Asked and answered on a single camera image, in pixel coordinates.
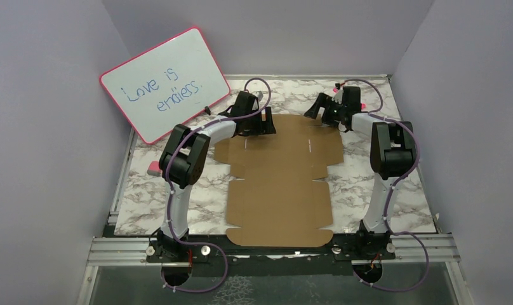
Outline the brown cardboard box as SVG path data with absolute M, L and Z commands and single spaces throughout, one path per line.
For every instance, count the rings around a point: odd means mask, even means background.
M 319 119 L 279 114 L 275 134 L 233 137 L 215 145 L 230 165 L 226 230 L 244 247 L 320 247 L 331 241 L 328 167 L 343 161 L 336 128 Z

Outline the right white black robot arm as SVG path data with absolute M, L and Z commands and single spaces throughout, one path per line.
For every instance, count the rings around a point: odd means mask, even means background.
M 345 253 L 368 259 L 387 251 L 392 230 L 390 221 L 397 189 L 417 166 L 419 159 L 412 124 L 362 110 L 361 90 L 344 86 L 334 97 L 320 93 L 305 117 L 321 116 L 323 124 L 370 138 L 370 166 L 374 173 L 369 208 Z

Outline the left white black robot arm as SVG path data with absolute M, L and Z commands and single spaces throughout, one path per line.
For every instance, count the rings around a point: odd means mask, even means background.
M 155 251 L 172 261 L 186 255 L 190 194 L 202 175 L 211 147 L 232 137 L 275 133 L 271 107 L 260 106 L 259 98 L 246 91 L 240 91 L 233 105 L 202 126 L 176 125 L 159 159 L 166 183 L 166 210 L 156 233 Z

